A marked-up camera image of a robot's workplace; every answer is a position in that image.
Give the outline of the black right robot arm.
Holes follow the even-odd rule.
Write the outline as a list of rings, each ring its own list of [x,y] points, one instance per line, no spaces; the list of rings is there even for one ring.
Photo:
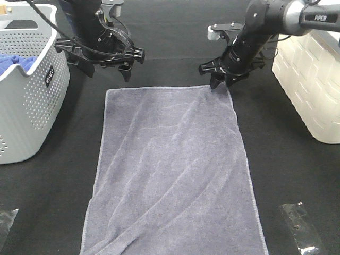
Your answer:
[[[244,24],[213,24],[209,40],[224,39],[223,53],[199,65],[200,75],[210,74],[210,87],[225,82],[231,86],[263,68],[262,49],[276,35],[304,36],[311,30],[339,32],[339,4],[320,5],[318,1],[251,1]]]

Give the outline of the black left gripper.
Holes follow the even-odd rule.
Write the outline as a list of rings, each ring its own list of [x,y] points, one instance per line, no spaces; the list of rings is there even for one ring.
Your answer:
[[[55,30],[62,35],[54,44],[57,52],[64,52],[67,62],[90,78],[95,72],[94,65],[119,66],[118,71],[124,81],[129,82],[133,62],[142,64],[145,60],[144,49],[134,45],[128,30],[105,27],[104,31],[91,41],[90,46],[81,43],[76,37],[67,36],[58,27],[55,27]]]

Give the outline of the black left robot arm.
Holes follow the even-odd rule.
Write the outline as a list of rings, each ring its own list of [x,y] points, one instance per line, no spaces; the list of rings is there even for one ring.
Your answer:
[[[123,1],[60,1],[74,37],[56,40],[57,52],[65,52],[67,62],[92,77],[95,66],[116,67],[128,82],[134,62],[143,63],[145,51],[136,47],[129,29],[118,20]]]

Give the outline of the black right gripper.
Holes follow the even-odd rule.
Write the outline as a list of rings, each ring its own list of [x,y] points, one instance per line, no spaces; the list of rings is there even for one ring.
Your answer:
[[[260,48],[246,45],[227,46],[220,57],[199,65],[200,75],[211,74],[210,88],[216,89],[225,78],[227,87],[237,83],[242,76],[249,72],[263,68],[265,61],[256,57]]]

